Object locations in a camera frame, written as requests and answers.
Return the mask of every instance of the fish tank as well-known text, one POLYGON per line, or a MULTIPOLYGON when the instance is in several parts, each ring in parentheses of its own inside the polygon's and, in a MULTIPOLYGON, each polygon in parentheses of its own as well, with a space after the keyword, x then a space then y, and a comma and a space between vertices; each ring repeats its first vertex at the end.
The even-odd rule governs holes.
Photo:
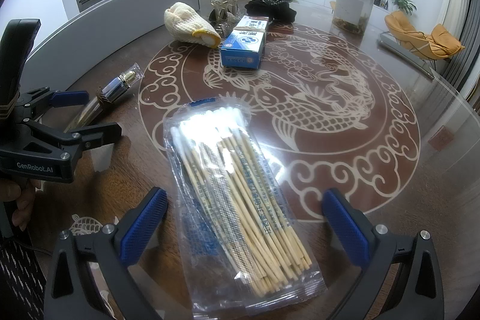
POLYGON ((354 34, 364 34, 375 0, 337 0, 333 24, 354 34))

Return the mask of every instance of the cotton swab package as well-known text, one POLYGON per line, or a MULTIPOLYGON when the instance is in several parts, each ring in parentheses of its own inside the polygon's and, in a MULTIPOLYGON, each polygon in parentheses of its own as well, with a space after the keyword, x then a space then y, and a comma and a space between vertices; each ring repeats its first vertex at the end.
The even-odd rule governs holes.
POLYGON ((244 102, 218 98, 184 105, 165 123, 194 318, 253 315, 325 288, 249 119, 244 102))

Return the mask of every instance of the knit glove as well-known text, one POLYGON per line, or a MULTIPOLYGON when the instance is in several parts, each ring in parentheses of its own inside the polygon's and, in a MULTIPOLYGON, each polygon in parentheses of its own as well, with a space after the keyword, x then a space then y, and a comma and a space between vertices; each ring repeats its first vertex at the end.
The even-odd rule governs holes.
POLYGON ((187 4, 177 2, 165 10, 165 26, 178 41, 217 48, 220 36, 212 26, 187 4))

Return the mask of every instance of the cable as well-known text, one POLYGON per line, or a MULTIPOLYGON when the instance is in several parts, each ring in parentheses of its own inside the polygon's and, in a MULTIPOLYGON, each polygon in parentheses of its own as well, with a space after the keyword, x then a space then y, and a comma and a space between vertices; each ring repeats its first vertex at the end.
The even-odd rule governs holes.
POLYGON ((39 247, 33 247, 33 246, 30 246, 20 240, 18 240, 17 238, 14 238, 13 236, 11 238, 8 238, 6 239, 1 245, 0 245, 0 252, 3 251, 4 247, 10 243, 10 242, 15 242, 17 243, 19 246, 22 246, 24 248, 26 248, 27 250, 32 250, 32 251, 37 251, 37 252, 42 252, 46 255, 49 255, 49 256, 53 256, 53 254, 48 251, 48 250, 45 250, 44 248, 39 248, 39 247))

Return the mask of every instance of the yellow armchair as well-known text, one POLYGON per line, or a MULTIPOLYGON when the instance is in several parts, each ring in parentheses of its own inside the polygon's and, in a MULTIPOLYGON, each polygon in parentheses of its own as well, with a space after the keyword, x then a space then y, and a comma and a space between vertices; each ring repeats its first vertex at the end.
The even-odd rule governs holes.
POLYGON ((385 16, 385 24, 401 46, 424 60, 447 59, 465 48, 441 24, 431 34, 417 31, 400 10, 385 16))

